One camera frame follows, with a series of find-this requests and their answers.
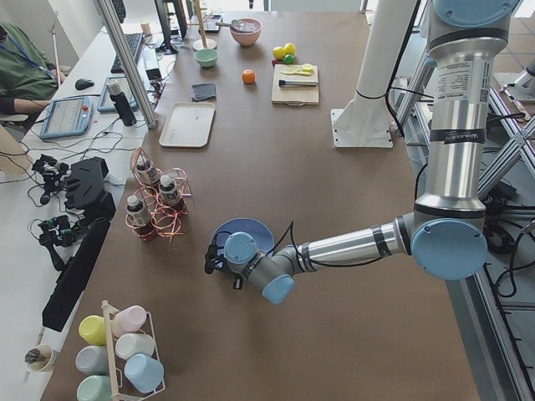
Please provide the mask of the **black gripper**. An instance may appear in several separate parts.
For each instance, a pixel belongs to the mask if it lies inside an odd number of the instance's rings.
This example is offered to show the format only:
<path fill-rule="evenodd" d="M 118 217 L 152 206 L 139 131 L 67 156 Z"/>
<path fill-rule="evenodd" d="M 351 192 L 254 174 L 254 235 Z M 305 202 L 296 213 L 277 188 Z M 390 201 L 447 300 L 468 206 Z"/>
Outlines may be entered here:
<path fill-rule="evenodd" d="M 233 272 L 227 263 L 227 259 L 223 255 L 219 255 L 218 251 L 221 248 L 216 243 L 211 243 L 205 254 L 204 271 L 210 275 L 214 271 L 230 274 L 234 276 L 232 288 L 234 290 L 243 289 L 243 278 L 238 273 Z"/>

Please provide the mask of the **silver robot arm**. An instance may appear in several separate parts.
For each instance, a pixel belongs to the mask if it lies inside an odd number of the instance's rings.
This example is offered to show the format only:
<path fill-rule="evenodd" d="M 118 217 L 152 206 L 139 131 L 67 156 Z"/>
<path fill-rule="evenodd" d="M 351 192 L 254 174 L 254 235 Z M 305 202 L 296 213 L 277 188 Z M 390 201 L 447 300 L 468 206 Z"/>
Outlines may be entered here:
<path fill-rule="evenodd" d="M 528 103 L 534 102 L 534 59 L 532 59 L 513 82 L 504 84 L 501 91 L 515 105 L 518 112 L 523 114 L 522 119 L 529 121 L 532 116 L 524 107 L 522 101 L 527 101 Z"/>
<path fill-rule="evenodd" d="M 507 46 L 514 1 L 434 1 L 427 52 L 436 65 L 425 189 L 413 211 L 390 223 L 327 239 L 261 251 L 243 231 L 222 231 L 205 271 L 248 282 L 273 304 L 293 290 L 294 277 L 324 268 L 364 266 L 396 253 L 427 273 L 459 280 L 487 257 L 486 208 L 477 194 L 487 138 L 494 58 Z"/>

